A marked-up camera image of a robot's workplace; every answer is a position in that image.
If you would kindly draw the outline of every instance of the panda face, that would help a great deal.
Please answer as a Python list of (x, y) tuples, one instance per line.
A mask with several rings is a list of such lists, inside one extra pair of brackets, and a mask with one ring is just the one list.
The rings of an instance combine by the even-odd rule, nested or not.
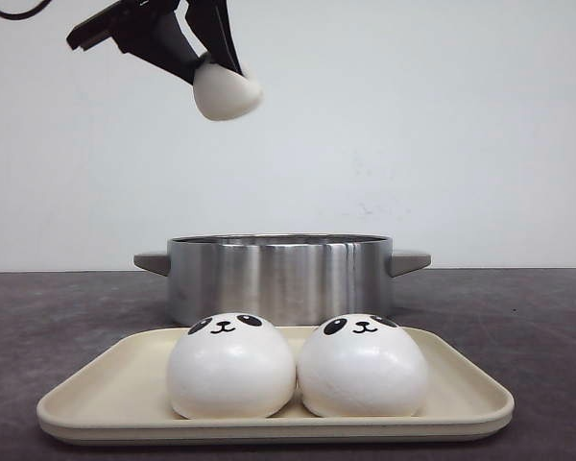
[(381, 328), (396, 328), (397, 324), (392, 320), (378, 315), (369, 314), (346, 314), (330, 319), (322, 325), (325, 336), (349, 332), (353, 334), (376, 333)]
[(223, 334), (236, 331), (238, 328), (262, 327), (262, 320), (251, 314), (218, 314), (200, 320), (188, 330), (191, 334)]

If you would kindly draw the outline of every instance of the white wall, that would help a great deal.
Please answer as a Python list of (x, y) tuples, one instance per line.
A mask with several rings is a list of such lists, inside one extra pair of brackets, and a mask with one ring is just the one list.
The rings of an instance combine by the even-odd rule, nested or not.
[(437, 267), (576, 266), (576, 0), (233, 0), (266, 101), (228, 123), (111, 40), (71, 52), (108, 3), (0, 20), (0, 271), (290, 231), (390, 234)]

